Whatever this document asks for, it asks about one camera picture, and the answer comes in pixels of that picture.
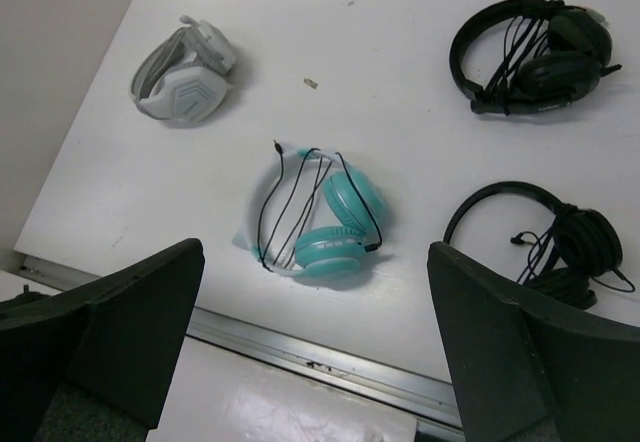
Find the aluminium front rail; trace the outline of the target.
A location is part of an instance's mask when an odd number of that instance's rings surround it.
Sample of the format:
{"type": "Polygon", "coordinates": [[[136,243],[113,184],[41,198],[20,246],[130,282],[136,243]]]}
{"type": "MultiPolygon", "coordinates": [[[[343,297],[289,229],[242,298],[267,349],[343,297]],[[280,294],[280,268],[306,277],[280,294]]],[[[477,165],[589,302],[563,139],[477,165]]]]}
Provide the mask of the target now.
{"type": "Polygon", "coordinates": [[[190,337],[417,419],[421,439],[461,441],[428,286],[355,280],[340,290],[207,257],[190,337]]]}

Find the teal cat-ear headphones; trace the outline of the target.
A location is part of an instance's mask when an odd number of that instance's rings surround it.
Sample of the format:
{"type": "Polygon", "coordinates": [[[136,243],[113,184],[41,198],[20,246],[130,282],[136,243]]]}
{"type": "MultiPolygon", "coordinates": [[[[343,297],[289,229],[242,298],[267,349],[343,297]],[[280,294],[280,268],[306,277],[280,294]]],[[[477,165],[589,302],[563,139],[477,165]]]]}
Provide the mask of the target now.
{"type": "Polygon", "coordinates": [[[340,280],[362,269],[384,242],[387,203],[378,187],[339,152],[273,143],[276,161],[257,179],[232,243],[269,273],[340,280]],[[315,176],[300,215],[277,253],[271,246],[302,175],[315,176]]]}

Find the black slim headphones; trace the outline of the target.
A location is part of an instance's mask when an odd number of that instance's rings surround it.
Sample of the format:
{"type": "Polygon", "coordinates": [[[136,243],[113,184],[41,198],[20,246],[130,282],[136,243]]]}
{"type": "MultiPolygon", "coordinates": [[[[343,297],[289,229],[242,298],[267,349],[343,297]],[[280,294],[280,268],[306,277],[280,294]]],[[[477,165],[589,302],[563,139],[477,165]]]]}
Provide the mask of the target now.
{"type": "Polygon", "coordinates": [[[636,291],[633,282],[620,271],[623,249],[609,220],[596,210],[565,203],[531,183],[496,182],[474,192],[454,212],[443,241],[452,242],[458,224],[475,205],[499,194],[536,201],[554,215],[542,235],[522,231],[511,238],[514,245],[530,247],[527,265],[516,280],[518,284],[580,310],[597,302],[591,282],[619,293],[636,291]]]}

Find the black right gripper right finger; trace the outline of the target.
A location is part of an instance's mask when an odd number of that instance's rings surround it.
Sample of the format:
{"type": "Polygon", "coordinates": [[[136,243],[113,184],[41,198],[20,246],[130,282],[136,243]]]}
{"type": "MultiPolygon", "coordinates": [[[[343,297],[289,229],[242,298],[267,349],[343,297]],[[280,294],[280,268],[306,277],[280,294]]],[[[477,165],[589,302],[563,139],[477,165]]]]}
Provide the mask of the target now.
{"type": "Polygon", "coordinates": [[[517,285],[444,242],[432,301],[469,441],[636,441],[639,330],[517,285]]]}

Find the small grey debris piece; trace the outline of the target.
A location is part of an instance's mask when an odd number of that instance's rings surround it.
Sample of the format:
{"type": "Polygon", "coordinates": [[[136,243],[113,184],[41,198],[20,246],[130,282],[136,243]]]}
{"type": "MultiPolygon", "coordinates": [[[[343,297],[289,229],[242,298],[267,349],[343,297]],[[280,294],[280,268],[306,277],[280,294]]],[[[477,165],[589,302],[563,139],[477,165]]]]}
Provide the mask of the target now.
{"type": "Polygon", "coordinates": [[[305,78],[305,79],[303,80],[303,82],[304,82],[307,86],[309,86],[309,87],[311,87],[311,88],[313,88],[313,89],[316,89],[316,88],[318,87],[318,83],[317,83],[317,82],[315,82],[314,80],[310,79],[310,78],[305,78]]]}

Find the black headset with microphone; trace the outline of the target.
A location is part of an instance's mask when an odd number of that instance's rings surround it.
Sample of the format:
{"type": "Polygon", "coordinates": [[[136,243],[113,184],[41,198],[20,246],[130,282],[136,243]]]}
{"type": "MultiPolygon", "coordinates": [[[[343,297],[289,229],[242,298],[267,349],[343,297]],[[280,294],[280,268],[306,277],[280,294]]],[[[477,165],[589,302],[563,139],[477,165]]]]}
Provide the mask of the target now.
{"type": "Polygon", "coordinates": [[[622,69],[611,63],[613,42],[604,17],[562,0],[504,0],[471,17],[456,33],[449,68],[477,115],[532,115],[564,108],[622,69]],[[503,58],[486,85],[467,78],[471,45],[503,23],[527,26],[503,42],[503,58]]]}

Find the grey white gaming headset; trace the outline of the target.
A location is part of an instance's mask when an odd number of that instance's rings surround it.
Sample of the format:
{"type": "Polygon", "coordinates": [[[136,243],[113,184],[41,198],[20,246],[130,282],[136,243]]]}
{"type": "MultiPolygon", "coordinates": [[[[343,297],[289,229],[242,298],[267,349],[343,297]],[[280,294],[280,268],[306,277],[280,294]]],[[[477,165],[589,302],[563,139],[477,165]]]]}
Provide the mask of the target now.
{"type": "Polygon", "coordinates": [[[225,35],[187,15],[141,63],[129,85],[136,108],[165,122],[197,123],[223,102],[237,58],[225,35]]]}

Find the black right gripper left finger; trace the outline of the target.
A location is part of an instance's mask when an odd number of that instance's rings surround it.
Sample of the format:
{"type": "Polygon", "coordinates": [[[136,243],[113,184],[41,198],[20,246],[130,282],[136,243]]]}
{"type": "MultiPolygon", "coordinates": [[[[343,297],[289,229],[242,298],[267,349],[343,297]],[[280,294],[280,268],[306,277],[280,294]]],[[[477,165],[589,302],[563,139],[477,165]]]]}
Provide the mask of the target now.
{"type": "Polygon", "coordinates": [[[185,239],[57,295],[1,304],[4,441],[144,441],[159,425],[204,271],[185,239]]]}

